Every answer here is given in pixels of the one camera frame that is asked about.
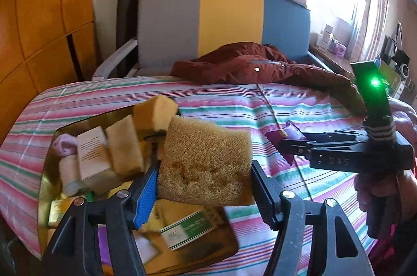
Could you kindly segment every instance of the metal bolt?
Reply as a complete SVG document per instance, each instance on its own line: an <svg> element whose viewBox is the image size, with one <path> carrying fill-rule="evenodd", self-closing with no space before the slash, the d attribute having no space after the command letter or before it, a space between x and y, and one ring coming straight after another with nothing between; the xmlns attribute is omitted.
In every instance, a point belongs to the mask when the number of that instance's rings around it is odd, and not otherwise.
<svg viewBox="0 0 417 276"><path fill-rule="evenodd" d="M84 197L78 197L78 198L74 199L73 203L74 203L74 205L79 207L80 205L84 204L84 201L85 201Z"/></svg>
<svg viewBox="0 0 417 276"><path fill-rule="evenodd" d="M337 201L334 198L328 198L326 199L326 204L329 207L335 207L337 205Z"/></svg>
<svg viewBox="0 0 417 276"><path fill-rule="evenodd" d="M284 191L282 192L282 195L283 195L285 198L294 198L294 197L295 197L295 194L294 194L291 190L284 190Z"/></svg>
<svg viewBox="0 0 417 276"><path fill-rule="evenodd" d="M117 192L117 197L119 198L126 198L128 196L129 196L129 192L126 189L122 189Z"/></svg>

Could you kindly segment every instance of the striped tablecloth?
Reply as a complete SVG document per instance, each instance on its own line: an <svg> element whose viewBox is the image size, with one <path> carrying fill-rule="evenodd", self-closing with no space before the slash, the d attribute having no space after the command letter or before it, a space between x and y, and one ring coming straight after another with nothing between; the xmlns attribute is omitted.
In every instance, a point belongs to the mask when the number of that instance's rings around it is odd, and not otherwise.
<svg viewBox="0 0 417 276"><path fill-rule="evenodd" d="M47 90L22 112L0 148L0 209L10 227L27 248L40 255L37 207L40 178L54 132L67 124L96 114L145 101L154 95L173 97L183 116L200 118L230 128L251 131L253 157L266 174L304 199L335 198L343 207L363 246L365 214L356 202L353 174L313 170L296 157L290 167L264 134L293 121L302 131L331 131L361 122L327 93L281 84L200 86L174 77L133 77L80 82ZM226 212L239 242L238 253L195 275L225 273L260 275L271 254L276 232L262 222L256 205L228 207ZM312 227L304 234L299 265L306 273Z"/></svg>

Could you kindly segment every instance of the sofa armrest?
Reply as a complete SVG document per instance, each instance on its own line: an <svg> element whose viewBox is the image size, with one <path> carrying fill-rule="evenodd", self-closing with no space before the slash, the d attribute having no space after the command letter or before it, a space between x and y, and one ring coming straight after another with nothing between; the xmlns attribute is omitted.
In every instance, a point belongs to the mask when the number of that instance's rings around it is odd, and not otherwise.
<svg viewBox="0 0 417 276"><path fill-rule="evenodd" d="M130 39L117 49L107 60L105 60L95 71L93 81L107 79L116 66L138 45L137 39Z"/></svg>
<svg viewBox="0 0 417 276"><path fill-rule="evenodd" d="M311 52L308 52L307 56L308 56L307 57L308 64L314 64L315 66L318 66L319 68L333 72L332 69L330 69L326 64L320 61L318 57L314 56Z"/></svg>

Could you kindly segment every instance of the maroon jacket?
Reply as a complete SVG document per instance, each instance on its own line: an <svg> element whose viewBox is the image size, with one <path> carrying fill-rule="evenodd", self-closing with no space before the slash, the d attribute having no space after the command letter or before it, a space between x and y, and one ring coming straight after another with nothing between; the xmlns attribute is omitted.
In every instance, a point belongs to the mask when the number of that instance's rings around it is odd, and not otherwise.
<svg viewBox="0 0 417 276"><path fill-rule="evenodd" d="M366 113L362 98L348 78L313 65L297 64L269 44L227 44L192 61L175 62L171 76L200 84L281 83L328 90L353 114Z"/></svg>

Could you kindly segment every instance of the green label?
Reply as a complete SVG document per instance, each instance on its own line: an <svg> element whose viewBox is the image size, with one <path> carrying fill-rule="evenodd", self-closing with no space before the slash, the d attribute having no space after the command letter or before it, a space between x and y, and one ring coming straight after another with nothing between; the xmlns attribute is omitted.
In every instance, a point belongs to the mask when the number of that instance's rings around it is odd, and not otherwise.
<svg viewBox="0 0 417 276"><path fill-rule="evenodd" d="M202 211L197 211L160 230L171 250L190 243L213 229Z"/></svg>

